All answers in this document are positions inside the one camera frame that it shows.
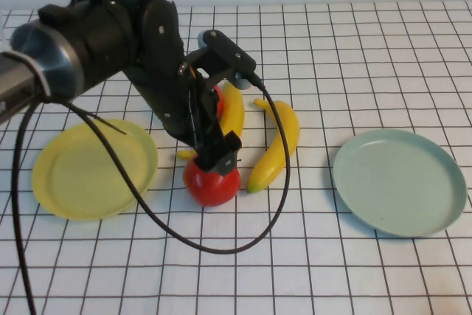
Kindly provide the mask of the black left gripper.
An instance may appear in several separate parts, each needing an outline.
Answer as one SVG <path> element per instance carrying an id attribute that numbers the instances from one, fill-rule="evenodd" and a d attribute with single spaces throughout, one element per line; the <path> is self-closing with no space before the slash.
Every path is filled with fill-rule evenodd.
<path id="1" fill-rule="evenodd" d="M 220 96 L 215 89 L 219 81 L 204 77 L 189 62 L 182 63 L 182 77 L 187 89 L 182 142 L 196 151 L 194 161 L 200 170 L 226 176 L 237 167 L 242 142 L 234 131 L 222 132 L 218 121 Z"/>

